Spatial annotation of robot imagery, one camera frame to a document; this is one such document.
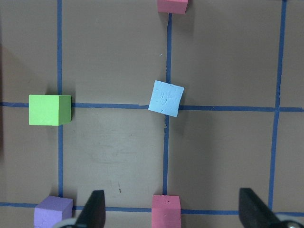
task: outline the blue cube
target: blue cube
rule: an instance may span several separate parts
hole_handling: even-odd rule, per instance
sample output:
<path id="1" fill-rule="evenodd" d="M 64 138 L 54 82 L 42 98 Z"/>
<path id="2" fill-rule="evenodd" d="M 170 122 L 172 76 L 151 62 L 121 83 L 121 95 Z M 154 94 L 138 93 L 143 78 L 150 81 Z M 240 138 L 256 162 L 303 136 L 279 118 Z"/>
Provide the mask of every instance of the blue cube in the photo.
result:
<path id="1" fill-rule="evenodd" d="M 177 117 L 183 87 L 155 81 L 149 110 Z"/>

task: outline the gray floor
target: gray floor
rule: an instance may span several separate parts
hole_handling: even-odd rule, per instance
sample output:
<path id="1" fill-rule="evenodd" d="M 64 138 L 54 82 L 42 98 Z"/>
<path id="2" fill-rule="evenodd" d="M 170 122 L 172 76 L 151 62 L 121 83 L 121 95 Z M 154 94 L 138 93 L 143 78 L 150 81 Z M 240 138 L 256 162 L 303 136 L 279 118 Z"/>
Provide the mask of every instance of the gray floor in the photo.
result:
<path id="1" fill-rule="evenodd" d="M 304 217 L 304 1 L 287 1 L 280 87 L 280 107 L 298 109 L 281 108 L 276 131 L 281 10 L 281 0 L 192 0 L 172 16 L 171 82 L 185 87 L 190 110 L 170 118 L 167 193 L 199 213 L 183 213 L 183 228 L 241 227 L 223 215 L 238 209 L 240 187 Z M 62 94 L 76 104 L 148 105 L 154 80 L 166 81 L 167 25 L 156 0 L 62 0 Z M 0 0 L 0 42 L 0 226 L 32 227 L 35 204 L 60 186 L 58 127 L 29 126 L 22 107 L 29 94 L 57 94 L 57 1 Z M 72 112 L 63 196 L 83 206 L 104 189 L 107 207 L 151 208 L 163 191 L 164 115 Z M 149 212 L 107 212 L 107 228 L 150 226 Z"/>

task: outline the cube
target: cube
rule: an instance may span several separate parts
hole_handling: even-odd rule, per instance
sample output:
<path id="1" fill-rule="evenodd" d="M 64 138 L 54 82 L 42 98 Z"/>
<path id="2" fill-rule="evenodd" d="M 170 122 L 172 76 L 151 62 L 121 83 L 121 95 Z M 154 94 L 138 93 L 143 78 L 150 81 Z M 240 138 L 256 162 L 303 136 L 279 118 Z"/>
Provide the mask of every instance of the cube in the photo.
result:
<path id="1" fill-rule="evenodd" d="M 152 228 L 181 228 L 179 196 L 153 196 Z"/>
<path id="2" fill-rule="evenodd" d="M 69 95 L 29 95 L 29 125 L 59 126 L 71 122 Z"/>
<path id="3" fill-rule="evenodd" d="M 155 81 L 148 109 L 176 117 L 183 91 L 183 87 Z"/>
<path id="4" fill-rule="evenodd" d="M 188 0 L 157 0 L 159 12 L 185 14 Z"/>
<path id="5" fill-rule="evenodd" d="M 34 210 L 34 228 L 52 228 L 72 217 L 73 200 L 56 196 L 46 197 Z"/>

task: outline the purple cube top face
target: purple cube top face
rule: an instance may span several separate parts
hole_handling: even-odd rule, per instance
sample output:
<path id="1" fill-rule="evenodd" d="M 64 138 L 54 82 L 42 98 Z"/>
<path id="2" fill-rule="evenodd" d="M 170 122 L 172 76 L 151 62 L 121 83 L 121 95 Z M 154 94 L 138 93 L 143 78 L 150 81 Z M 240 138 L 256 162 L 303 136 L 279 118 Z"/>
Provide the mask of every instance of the purple cube top face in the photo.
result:
<path id="1" fill-rule="evenodd" d="M 34 227 L 52 228 L 56 223 L 72 217 L 73 200 L 55 196 L 46 197 L 35 207 Z"/>

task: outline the green cube top face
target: green cube top face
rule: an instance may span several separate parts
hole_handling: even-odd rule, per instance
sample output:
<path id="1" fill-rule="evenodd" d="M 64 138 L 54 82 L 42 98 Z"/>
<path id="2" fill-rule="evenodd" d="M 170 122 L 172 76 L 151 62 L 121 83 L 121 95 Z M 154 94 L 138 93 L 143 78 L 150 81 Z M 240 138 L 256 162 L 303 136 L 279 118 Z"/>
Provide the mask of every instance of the green cube top face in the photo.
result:
<path id="1" fill-rule="evenodd" d="M 29 95 L 29 125 L 60 126 L 71 122 L 71 96 Z"/>

